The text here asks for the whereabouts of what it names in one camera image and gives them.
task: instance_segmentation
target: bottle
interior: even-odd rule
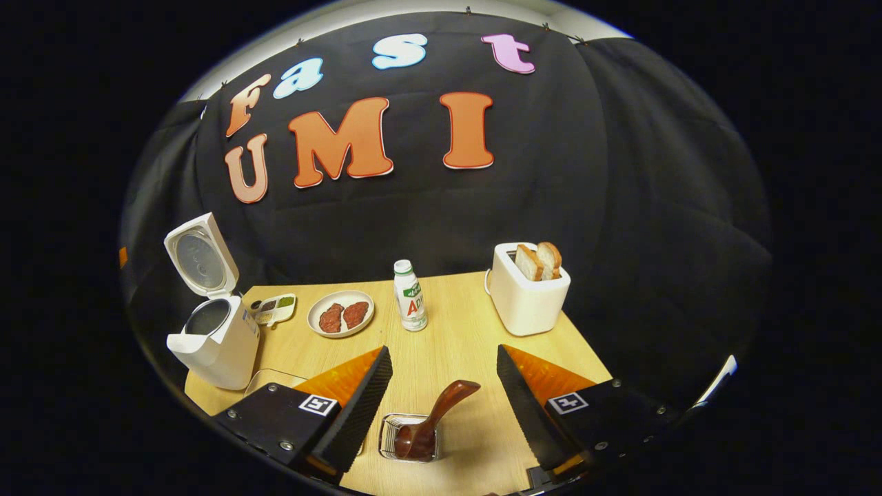
[[[422,304],[422,288],[416,280],[414,267],[410,260],[399,260],[393,266],[395,271],[395,300],[401,313],[401,325],[408,331],[420,331],[426,327],[426,308]]]

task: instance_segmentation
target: white wall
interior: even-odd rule
[[[457,3],[438,0],[340,0],[306,12],[242,47],[214,66],[187,91],[181,101],[213,94],[221,88],[221,82],[229,81],[260,61],[294,46],[298,38],[309,40],[334,29],[395,14],[462,12],[465,5],[470,6],[472,12],[507,17],[537,26],[547,22],[555,31],[586,40],[630,38],[599,19],[550,0],[463,0]]]

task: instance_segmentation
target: light wood tabletop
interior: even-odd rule
[[[538,462],[496,373],[499,344],[522,349],[597,383],[612,379],[563,312],[547,333],[509,334],[483,283],[484,272],[421,277],[429,323],[418,332],[401,326],[391,280],[255,286],[244,295],[246,305],[283,293],[297,296],[290,320],[275,329],[261,326],[255,372],[272,369],[310,378],[379,346],[389,348],[392,379],[363,450],[344,474],[341,486],[407,496],[507,494],[527,489],[527,469]],[[343,289],[370,295],[375,304],[371,322],[359,333],[340,339],[313,332],[306,322],[310,308]],[[377,450],[383,417],[389,413],[428,415],[441,391],[457,379],[478,382],[482,388],[450,410],[438,425],[440,458],[430,463],[384,458]],[[187,376],[184,392],[209,415],[223,411],[244,394],[244,390],[211,386],[195,373]]]

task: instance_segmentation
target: orange letter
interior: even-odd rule
[[[270,75],[264,74],[260,79],[249,84],[248,87],[236,94],[236,96],[233,97],[233,100],[229,101],[230,104],[233,105],[233,109],[230,111],[229,115],[227,138],[233,136],[235,132],[242,129],[242,126],[251,119],[248,109],[254,109],[254,106],[258,104],[260,87],[268,82],[270,82]]]
[[[229,169],[229,182],[233,185],[233,193],[242,203],[254,203],[266,194],[265,143],[266,135],[263,133],[248,140],[251,161],[254,162],[254,184],[251,186],[245,183],[245,178],[242,175],[242,147],[233,148],[224,157],[227,169]]]
[[[493,99],[480,93],[448,93],[441,104],[450,110],[450,151],[444,165],[450,169],[483,169],[493,165],[484,144],[484,110]]]
[[[351,177],[382,176],[392,172],[392,161],[383,149],[383,112],[386,98],[356,101],[349,107],[340,129],[334,132],[318,112],[296,117],[288,129],[297,138],[297,176],[294,186],[309,188],[322,182],[313,155],[333,180],[340,177],[346,153],[352,147],[352,160],[346,168]]]

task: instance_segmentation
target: brown spoon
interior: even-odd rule
[[[401,460],[428,462],[435,454],[435,426],[457,403],[465,400],[481,385],[470,380],[455,380],[438,397],[429,418],[419,424],[403,425],[395,435],[395,456]]]

